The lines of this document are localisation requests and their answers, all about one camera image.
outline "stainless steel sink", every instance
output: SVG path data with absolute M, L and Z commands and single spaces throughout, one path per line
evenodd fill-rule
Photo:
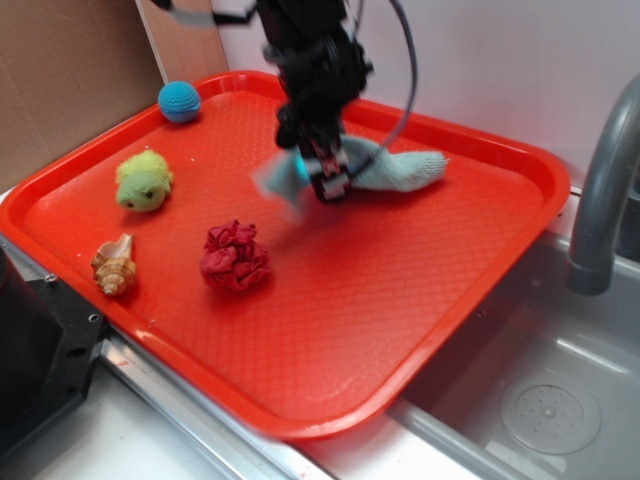
M 640 265 L 583 297 L 567 248 L 545 233 L 392 407 L 484 478 L 640 478 Z

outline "blue knitted ball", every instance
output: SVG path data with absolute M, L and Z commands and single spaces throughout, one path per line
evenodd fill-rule
M 200 95 L 187 82 L 170 82 L 158 95 L 158 106 L 167 119 L 176 123 L 193 120 L 200 111 Z

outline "crumpled red fabric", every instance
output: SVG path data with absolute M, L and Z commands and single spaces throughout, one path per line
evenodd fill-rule
M 267 248 L 253 240 L 257 233 L 255 225 L 237 220 L 209 230 L 200 259 L 207 285 L 245 290 L 271 271 Z

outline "green stuffed fish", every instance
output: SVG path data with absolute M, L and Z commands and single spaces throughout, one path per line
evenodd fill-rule
M 151 212 L 160 208 L 171 193 L 173 173 L 169 165 L 153 150 L 134 155 L 116 171 L 118 205 L 134 212 Z

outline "metal countertop edge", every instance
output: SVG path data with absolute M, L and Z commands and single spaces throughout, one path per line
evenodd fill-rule
M 231 479 L 328 480 L 293 447 L 247 429 L 181 377 L 112 330 L 100 360 Z

